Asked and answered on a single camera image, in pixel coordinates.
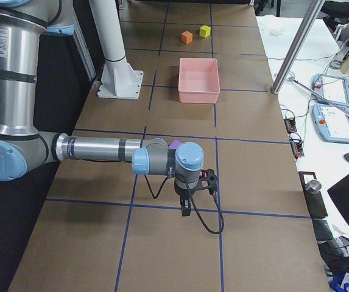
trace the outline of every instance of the pink bin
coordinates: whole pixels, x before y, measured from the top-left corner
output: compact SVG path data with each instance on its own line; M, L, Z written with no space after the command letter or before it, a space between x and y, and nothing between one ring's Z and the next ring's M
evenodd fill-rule
M220 93L217 60L181 58L178 93L180 102L216 103Z

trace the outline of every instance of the metal pole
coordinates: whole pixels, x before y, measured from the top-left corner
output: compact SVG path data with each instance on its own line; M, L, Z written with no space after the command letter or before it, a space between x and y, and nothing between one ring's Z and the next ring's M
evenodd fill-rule
M321 96L319 93L317 93L316 91L308 88L307 86L301 84L299 81L295 80L295 79L290 79L290 81L293 81L294 83L296 83L297 85L300 85L302 88L307 89L309 92L311 92L312 94L314 94L315 96L317 96L318 98L320 98L321 100L323 100L324 102L328 103L329 105L332 105L333 107L339 109L341 112L345 113L347 116L349 116L349 112L347 110L345 110L343 107L337 105L336 103L324 98L324 96Z
M306 15L301 22L300 27L297 30L296 36L289 48L289 51L285 57L281 69L277 74L276 80L274 81L272 88L270 89L272 94L278 94L280 91L285 78L288 75L289 70L297 57L298 52L300 51L301 46L303 45L312 25L314 24L315 19L317 18L320 9L322 9L323 3L325 0L313 0L309 6Z
M83 67L85 67L86 73L88 74L89 81L92 81L96 77L96 70L93 65L93 61L89 54L89 48L86 45L85 38L82 34L82 29L79 25L78 18L75 10L72 10L72 16L74 18L74 34L72 37L76 42L77 50L81 56Z

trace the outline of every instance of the cardboard table surface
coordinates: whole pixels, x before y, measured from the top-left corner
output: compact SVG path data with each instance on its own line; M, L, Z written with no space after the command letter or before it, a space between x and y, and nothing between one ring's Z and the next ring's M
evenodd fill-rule
M140 97L99 99L95 86L74 135L200 144L219 175L225 230L181 217L172 180L153 200L128 164L65 161L9 291L329 291L253 7L127 3L121 27L129 63L144 71ZM181 57L218 60L215 105L178 101ZM162 179L151 177L154 190ZM208 192L195 200L218 229Z

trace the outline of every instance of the yellow cube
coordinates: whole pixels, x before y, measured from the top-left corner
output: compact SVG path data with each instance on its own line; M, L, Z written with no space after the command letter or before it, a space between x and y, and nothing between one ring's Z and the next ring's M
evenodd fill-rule
M211 28L209 26L202 26L200 28L199 35L201 37L207 38L207 37L209 37L210 34L211 34Z

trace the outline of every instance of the black cable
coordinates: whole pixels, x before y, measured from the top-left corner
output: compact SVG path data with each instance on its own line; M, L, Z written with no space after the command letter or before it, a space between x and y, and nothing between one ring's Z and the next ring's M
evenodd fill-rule
M185 182L185 184L186 184L186 188L187 188L187 190L188 190L189 197L190 197L191 202L192 202L192 205L193 205L193 209L195 210L195 212L196 212L198 218L200 219L200 222L203 224L204 228L205 228L209 233L212 233L212 234L221 234L221 233L223 232L223 230L224 230L224 218L223 218L222 211L221 211L221 209L220 209L220 207L219 207L219 205L218 205L218 203L217 203L217 198L216 198L216 196L213 195L213 201L215 202L215 205L216 205L216 207L217 207L217 212L219 213L220 219L222 220L222 224L221 224L221 227L220 227L219 231L213 231L212 229L210 229L210 228L208 227L208 225L206 225L204 219L202 218L202 216L201 216L201 214L200 214L200 212L199 212L199 210L198 210L198 208L197 208L197 206L196 206L196 204L195 204L195 202L194 202L194 198L193 198L193 195L192 195L192 193L191 193L191 189L189 188L189 183L188 183L187 179L186 179L183 175L181 175L181 174L179 174L179 173L176 174L176 175L177 175L177 176L182 176L182 178L184 179L184 182Z
M169 179L168 176L164 178L164 180L163 180L163 182L161 183L161 186L160 186L160 188L159 188L159 190L158 190L158 193L157 193L156 195L154 195L154 192L153 192L152 189L151 189L151 185L150 185L149 179L147 178L146 175L144 176L144 178L146 179L147 186L149 187L149 190L150 190L150 193L151 193L153 199L157 199L157 198L159 197L159 195L160 195L160 193L161 193L161 191L162 191L162 188L163 188L164 184L165 184L166 181Z
M335 249L338 249L338 248L347 248L349 245L343 245L343 246L337 246L335 247Z

